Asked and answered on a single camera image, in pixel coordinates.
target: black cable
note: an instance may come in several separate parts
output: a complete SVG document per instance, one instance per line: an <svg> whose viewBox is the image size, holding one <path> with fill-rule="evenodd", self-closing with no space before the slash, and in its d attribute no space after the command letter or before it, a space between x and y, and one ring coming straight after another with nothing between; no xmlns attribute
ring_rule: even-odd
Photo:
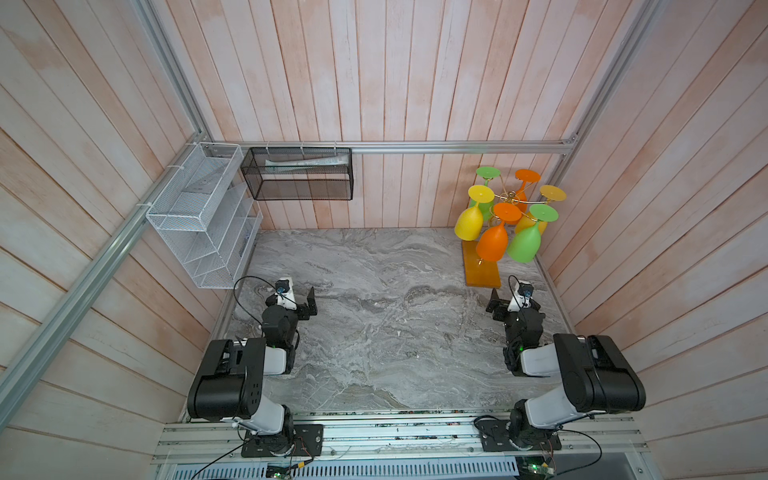
<svg viewBox="0 0 768 480"><path fill-rule="evenodd" d="M239 278L239 279L238 279L238 281L237 281L237 282L240 282L240 281L241 281L243 278L255 278L255 279L261 280L262 282L264 282L264 283L266 283L267 285L271 286L271 287L272 287L272 290L274 290L274 291L275 291L275 293L276 293L277 295L280 295L280 296L283 298L283 300L288 300L288 301L289 301L289 302L291 302L293 305L296 305L296 307L298 307L298 306L299 306L299 304L298 304L298 303L294 302L293 300L291 300L291 299L290 299L290 298L288 298L287 296L285 296L285 295L283 295L282 293L278 292L278 291L277 291L277 287L276 287L276 286L274 286L272 283L269 283L269 282L267 282L265 279L261 278L260 276L255 276L255 275L246 275L246 276L242 276L241 278Z"/></svg>
<svg viewBox="0 0 768 480"><path fill-rule="evenodd" d="M259 277L258 277L258 276L256 276L256 277L251 277L251 276L242 276L241 278L237 279L237 282L235 282L234 286L232 287L232 296L233 296L233 297L235 297L235 302L237 302L237 305L239 305L239 306L240 306L240 308L241 308L241 309L243 309L243 311L244 311L245 313L247 313L247 314L248 314L248 316L249 316L250 318L252 318L252 319L256 320L256 323L258 323L258 324L259 324L259 326L261 326L261 327L263 328L263 327L264 327L264 325L261 323L261 320L257 319L257 318L256 318L256 317L255 317L255 316L254 316L254 315L253 315L251 312L249 312L249 311L248 311L248 310L247 310L247 309L246 309L246 308L243 306L243 304L242 304L242 303L240 303L240 301L237 299L237 284L238 284L238 283L240 283L240 282L242 282L242 281L243 281L243 280L245 280L246 278L259 278Z"/></svg>
<svg viewBox="0 0 768 480"><path fill-rule="evenodd" d="M507 285L509 285L509 291L512 292L512 298L515 299L515 303L518 304L518 308L520 310L522 310L523 306L520 304L520 302L518 302L518 298L515 296L515 289L512 288L512 279L513 278L515 279L515 282L517 282L518 285L520 285L520 279L517 278L514 275L510 275L510 276L507 277Z"/></svg>
<svg viewBox="0 0 768 480"><path fill-rule="evenodd" d="M515 291L512 289L512 281L511 281L511 279L513 279L513 278L515 279L515 282L517 282L518 285L520 285L520 279L517 278L514 275L510 275L510 276L507 277L507 285L509 285L509 291L512 292L512 298L515 299L515 303L518 304L518 308L519 308L518 315L523 317L523 321L525 322L526 319L525 319L525 314L523 313L523 306L520 304L520 302L518 302L518 298L515 296Z"/></svg>
<svg viewBox="0 0 768 480"><path fill-rule="evenodd" d="M482 423L482 422L480 422L480 421L481 421L481 420L483 420L483 419L494 419L494 420L498 420L498 419L497 419L496 417L494 417L493 415L480 415L479 417L476 417L474 420L472 420L472 424L475 426L475 428L476 428L476 429L477 429L477 430L478 430L478 431L479 431L481 434L483 434L483 435L486 435L486 436L488 436L488 437L491 437L491 438L493 439L493 441L494 441L494 442L496 442L496 443L504 442L504 440L499 440L499 439L497 439L497 438L496 438L496 436L495 436L495 435L493 435L492 433L488 433L488 431L486 431L486 430L484 430L484 429L481 429L481 428L480 428L480 424Z"/></svg>
<svg viewBox="0 0 768 480"><path fill-rule="evenodd" d="M601 458L603 458L603 448L600 446L600 444L598 443L598 441L597 441L597 440L593 439L592 437L590 437L590 436L589 436L589 435L587 435L586 433L584 433L584 432L579 432L579 431L577 431L577 430L566 430L566 429L561 429L560 431L561 431L561 432L578 433L579 435L583 435L583 436L587 437L587 438L588 438L588 439L590 439L592 442L594 442L594 444L595 444L595 445L597 445L597 446L598 446L598 449L600 450L600 455L598 455L598 457L597 457L597 458L596 458L596 459L595 459L593 462L589 462L589 463L588 463L588 464L586 464L586 465L582 465L582 466L579 466L579 467L573 467L573 468L569 468L568 470L564 470L564 471L562 471L562 472L559 472L559 473L557 473L557 474L555 475L556 477L559 477L560 475L566 474L566 473L568 473L568 472L573 472L574 470L581 470L582 468L591 467L591 466L592 466L592 465L594 465L595 463L598 463L598 462L600 461L600 459L601 459Z"/></svg>
<svg viewBox="0 0 768 480"><path fill-rule="evenodd" d="M235 450L237 450L237 449L239 449L239 448L241 448L241 447L245 446L245 444L246 444L246 443L247 443L247 442L243 442L243 443L239 444L239 445L238 445L237 447L235 447L234 449L231 449L229 452L227 452L227 453L223 454L221 457L217 458L216 460L213 460L213 461L212 461L211 463L209 463L208 465L205 465L203 468L201 468L200 470L198 470L198 471L197 471L197 473L195 473L194 475L192 475L192 478L190 478L190 480L194 480L194 478L195 478L195 477L197 477L197 476L198 476L198 475L199 475L199 474L200 474L200 473L201 473L203 470L205 470L206 468L210 467L210 466L211 466L211 465L213 465L214 463L218 462L218 461L219 461L219 460L221 460L222 458L224 458L224 457L226 457L227 455L229 455L230 453L234 452Z"/></svg>

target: plastic wine glass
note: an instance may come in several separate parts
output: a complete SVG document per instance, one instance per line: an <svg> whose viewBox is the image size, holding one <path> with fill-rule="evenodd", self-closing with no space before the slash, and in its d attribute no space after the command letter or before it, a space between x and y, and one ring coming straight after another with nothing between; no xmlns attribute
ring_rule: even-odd
<svg viewBox="0 0 768 480"><path fill-rule="evenodd" d="M482 234L477 246L477 254L482 260L488 262L498 262L504 256L509 243L509 235L505 228L505 222L519 220L523 213L512 204L496 204L493 208L493 214L502 222L495 227L491 227Z"/></svg>

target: pink wooden wall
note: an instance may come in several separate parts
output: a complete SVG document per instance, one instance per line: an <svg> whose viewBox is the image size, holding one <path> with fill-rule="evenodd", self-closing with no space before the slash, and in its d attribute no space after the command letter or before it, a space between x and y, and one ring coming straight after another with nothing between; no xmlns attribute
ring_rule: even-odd
<svg viewBox="0 0 768 480"><path fill-rule="evenodd" d="M766 27L765 0L670 2L541 248L576 330L639 372L665 478L768 475Z"/></svg>
<svg viewBox="0 0 768 480"><path fill-rule="evenodd" d="M482 141L570 137L642 2L154 3L217 140ZM266 202L264 225L445 227L479 165L516 187L558 159L356 157L354 200Z"/></svg>

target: metal extrusion bar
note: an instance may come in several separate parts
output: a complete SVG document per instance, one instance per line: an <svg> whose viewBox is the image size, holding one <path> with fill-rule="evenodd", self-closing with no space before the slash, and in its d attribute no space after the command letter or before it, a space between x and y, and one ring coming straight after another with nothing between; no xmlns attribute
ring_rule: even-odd
<svg viewBox="0 0 768 480"><path fill-rule="evenodd" d="M197 134L190 143L199 141L204 134ZM176 157L180 164L194 146L188 144ZM45 370L51 365L59 350L67 342L83 316L123 263L133 246L147 227L146 213L149 205L173 176L175 169L168 168L153 187L125 219L88 268L75 280L69 291L43 320L35 334L0 378L0 432L8 425L22 406Z"/></svg>
<svg viewBox="0 0 768 480"><path fill-rule="evenodd" d="M335 415L297 413L296 423L323 424L323 456L317 460L381 458L446 458L493 456L483 452L472 420L479 415L503 419L508 411L378 412ZM631 415L605 415L568 424L569 429L594 437L604 452L647 452L647 444ZM597 452L595 444L579 434L560 432L558 454ZM152 459L156 465L208 463L242 441L230 424L194 421L165 425ZM501 455L539 455L539 451ZM219 462L249 462L238 453Z"/></svg>
<svg viewBox="0 0 768 480"><path fill-rule="evenodd" d="M621 50L619 50L616 58L611 63L598 92L590 103L581 123L576 128L572 143L573 148L566 153L565 158L560 161L558 166L554 169L554 172L552 172L549 180L550 184L559 185L562 182L565 173L568 171L574 157L579 151L579 147L584 143L583 140L592 131L600 114L605 110L605 106L613 96L616 87L621 82L624 74L626 74L632 60L640 50L643 41L648 36L652 25L659 18L661 12L664 11L664 7L666 7L667 3L669 3L669 0L646 0L641 7L626 38L621 42Z"/></svg>
<svg viewBox="0 0 768 480"><path fill-rule="evenodd" d="M242 148L350 148L353 154L568 154L565 141L259 141Z"/></svg>
<svg viewBox="0 0 768 480"><path fill-rule="evenodd" d="M133 0L134 8L138 13L139 19L144 23L144 30L147 32L147 36L152 42L157 56L165 67L168 73L168 78L174 89L179 95L182 104L184 104L184 110L187 111L187 116L192 121L192 125L195 127L198 133L210 132L208 125L205 122L205 118L200 112L200 107L197 105L197 101L192 95L192 90L187 83L187 78L179 67L178 60L174 54L173 48L170 46L165 30L162 28L160 18L157 15L154 5L151 0Z"/></svg>

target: mounting plate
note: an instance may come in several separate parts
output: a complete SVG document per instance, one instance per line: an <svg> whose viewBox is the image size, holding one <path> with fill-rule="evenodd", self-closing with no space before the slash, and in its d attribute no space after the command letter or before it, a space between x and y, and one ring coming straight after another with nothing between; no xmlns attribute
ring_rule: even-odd
<svg viewBox="0 0 768 480"><path fill-rule="evenodd" d="M509 431L507 430L507 424L509 423L509 420L483 419L480 422L482 422L483 430L491 434L491 435L484 435L482 433L479 433L480 443L482 443L483 452L519 452L520 451L520 449L517 448L515 444L513 444L509 439ZM560 450L563 448L563 445L560 443L560 437L558 435L553 435L550 438L550 442L552 442L553 450Z"/></svg>
<svg viewBox="0 0 768 480"><path fill-rule="evenodd" d="M316 423L305 423L293 426L293 451L295 456L304 455L304 449L312 457L319 457L323 450L323 426ZM246 433L246 444L241 455L243 458L274 458L270 450L260 442L258 435Z"/></svg>

